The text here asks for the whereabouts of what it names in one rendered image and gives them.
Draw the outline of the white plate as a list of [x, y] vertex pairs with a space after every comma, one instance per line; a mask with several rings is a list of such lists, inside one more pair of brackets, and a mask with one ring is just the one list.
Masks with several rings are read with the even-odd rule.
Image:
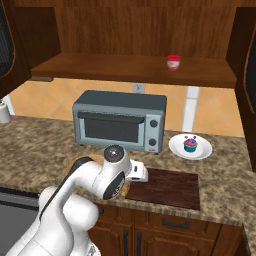
[[[189, 149], [185, 141], [191, 139], [197, 143], [195, 150]], [[212, 153], [211, 144], [201, 136], [195, 134], [179, 134], [169, 140], [170, 150], [177, 156], [188, 160], [202, 160]]]

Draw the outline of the open wooden wall cabinet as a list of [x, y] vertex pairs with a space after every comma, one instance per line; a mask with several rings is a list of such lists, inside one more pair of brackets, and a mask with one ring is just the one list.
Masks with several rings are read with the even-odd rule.
[[[232, 88], [235, 10], [213, 0], [12, 0], [39, 77]], [[179, 69], [167, 67], [179, 55]]]

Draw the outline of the grey-blue toaster oven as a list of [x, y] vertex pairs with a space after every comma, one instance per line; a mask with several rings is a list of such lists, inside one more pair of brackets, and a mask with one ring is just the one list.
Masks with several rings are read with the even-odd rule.
[[[75, 141], [80, 145], [96, 144], [102, 147], [118, 144], [126, 150], [158, 154], [162, 151], [166, 105], [167, 97], [164, 95], [87, 90], [72, 106]], [[144, 116], [144, 125], [139, 127], [139, 132], [142, 133], [140, 142], [138, 144], [112, 141], [100, 143], [83, 139], [77, 117], [79, 111]], [[155, 128], [150, 126], [151, 120], [158, 122]], [[150, 139], [155, 139], [157, 144], [149, 145]]]

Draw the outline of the wooden drawer front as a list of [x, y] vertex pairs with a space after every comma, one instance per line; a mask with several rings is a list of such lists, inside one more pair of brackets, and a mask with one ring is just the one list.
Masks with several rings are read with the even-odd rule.
[[99, 208], [104, 208], [104, 214], [99, 214], [100, 220], [108, 220], [124, 224], [132, 223], [131, 209], [113, 205], [98, 204], [98, 209]]
[[[162, 218], [166, 218], [167, 221], [176, 223], [185, 223], [188, 221], [190, 222], [190, 228], [181, 229], [164, 226], [162, 225]], [[181, 234], [197, 236], [211, 240], [214, 240], [217, 237], [218, 231], [220, 229], [220, 224], [218, 223], [140, 210], [134, 211], [134, 219], [135, 225], [143, 228], [158, 229], [166, 232], [178, 232]]]

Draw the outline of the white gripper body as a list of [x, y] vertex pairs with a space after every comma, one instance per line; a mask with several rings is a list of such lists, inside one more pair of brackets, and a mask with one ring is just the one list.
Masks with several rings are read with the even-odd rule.
[[148, 170], [142, 162], [133, 162], [132, 171], [130, 173], [130, 179], [132, 181], [147, 182]]

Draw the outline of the wooden cupboard door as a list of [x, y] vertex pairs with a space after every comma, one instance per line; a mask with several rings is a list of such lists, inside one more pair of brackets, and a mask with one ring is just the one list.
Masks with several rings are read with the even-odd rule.
[[142, 256], [211, 256], [214, 245], [208, 239], [136, 228], [136, 256], [138, 232], [142, 233]]
[[128, 256], [133, 256], [133, 225], [99, 220], [88, 231], [102, 256], [124, 256], [123, 231], [128, 230]]

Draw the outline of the blue and pink cupcake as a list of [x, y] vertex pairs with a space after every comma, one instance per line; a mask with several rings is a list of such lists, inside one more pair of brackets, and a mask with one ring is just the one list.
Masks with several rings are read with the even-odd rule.
[[193, 137], [185, 137], [185, 141], [183, 142], [184, 150], [188, 153], [193, 153], [196, 151], [198, 143], [196, 141], [196, 136]]

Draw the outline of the toaster oven glass door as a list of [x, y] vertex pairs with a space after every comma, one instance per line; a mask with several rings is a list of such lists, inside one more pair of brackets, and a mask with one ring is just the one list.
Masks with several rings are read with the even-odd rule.
[[81, 127], [81, 137], [100, 143], [112, 141], [138, 144], [142, 136], [142, 133], [139, 132], [139, 127], [144, 125], [144, 123], [135, 124], [78, 119]]

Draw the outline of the dark brown cutting board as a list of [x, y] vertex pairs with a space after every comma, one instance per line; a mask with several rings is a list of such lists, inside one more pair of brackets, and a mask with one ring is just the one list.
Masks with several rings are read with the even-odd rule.
[[131, 182], [127, 199], [200, 210], [198, 175], [148, 169], [147, 182]]

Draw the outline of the red-lidded jam jar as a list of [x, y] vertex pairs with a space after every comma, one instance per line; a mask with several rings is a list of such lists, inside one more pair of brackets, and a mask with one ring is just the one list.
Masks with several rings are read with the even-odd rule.
[[176, 71], [179, 69], [181, 57], [179, 55], [168, 55], [166, 58], [167, 67], [171, 71]]

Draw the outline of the white wall outlet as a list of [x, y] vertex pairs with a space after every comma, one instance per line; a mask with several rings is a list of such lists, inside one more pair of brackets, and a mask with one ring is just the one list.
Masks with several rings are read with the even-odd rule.
[[145, 84], [144, 83], [133, 83], [132, 84], [132, 92], [144, 94], [145, 93]]

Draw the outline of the grey dishwasher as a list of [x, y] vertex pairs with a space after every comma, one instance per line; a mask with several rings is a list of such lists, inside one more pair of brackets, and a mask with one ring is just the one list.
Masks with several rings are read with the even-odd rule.
[[0, 256], [5, 256], [38, 213], [38, 194], [0, 187]]

